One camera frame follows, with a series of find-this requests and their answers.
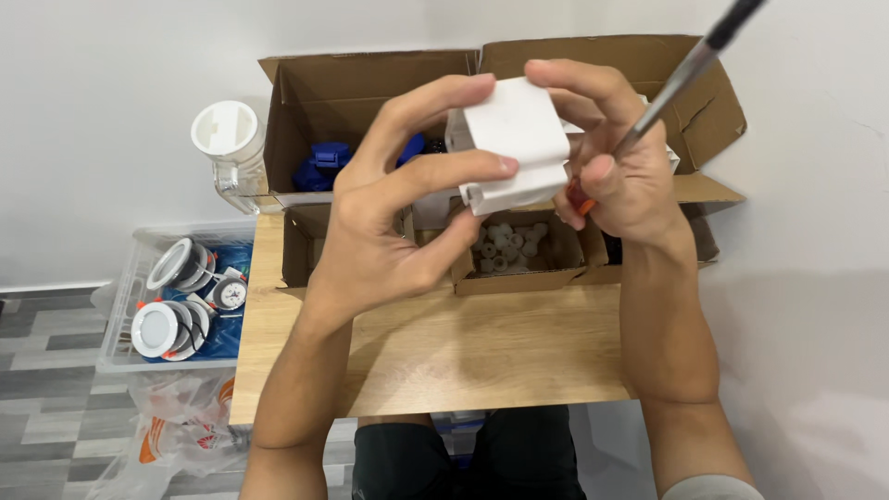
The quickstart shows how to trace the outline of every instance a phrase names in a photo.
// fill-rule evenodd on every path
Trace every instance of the forearm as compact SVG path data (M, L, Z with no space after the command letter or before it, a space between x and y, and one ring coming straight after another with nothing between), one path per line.
M337 325L306 302L260 396L253 445L324 444L348 364L352 321Z
M678 207L670 220L657 243L623 245L623 366L640 399L715 401L717 354L698 299L694 237Z

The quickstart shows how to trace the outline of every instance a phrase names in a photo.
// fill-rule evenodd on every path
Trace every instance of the white plastic basket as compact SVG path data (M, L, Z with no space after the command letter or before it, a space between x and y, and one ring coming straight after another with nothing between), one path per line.
M123 373L195 368L233 367L237 359L148 363L132 347L127 335L132 326L139 301L148 303L161 295L161 290L147 290L148 274L161 255L177 240L189 237L204 246L247 245L253 243L256 221L218 222L167 228L145 228L133 232L132 251L120 276L111 319L96 362L100 373Z

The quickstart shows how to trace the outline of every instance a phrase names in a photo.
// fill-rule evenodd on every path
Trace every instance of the wooden tabletop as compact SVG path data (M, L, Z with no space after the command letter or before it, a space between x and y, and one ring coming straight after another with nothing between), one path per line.
M281 280L283 226L280 215L257 221L231 423L253 421L302 305L304 290ZM458 297L445 277L429 294L355 319L337 416L628 399L619 292L566 286Z

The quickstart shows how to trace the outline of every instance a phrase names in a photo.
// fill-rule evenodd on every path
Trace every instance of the black plastic part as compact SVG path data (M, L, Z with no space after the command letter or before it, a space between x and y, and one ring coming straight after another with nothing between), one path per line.
M747 19L765 3L765 0L738 0L732 9L721 19L713 31L707 35L707 45L714 50L722 50L734 38L735 32Z

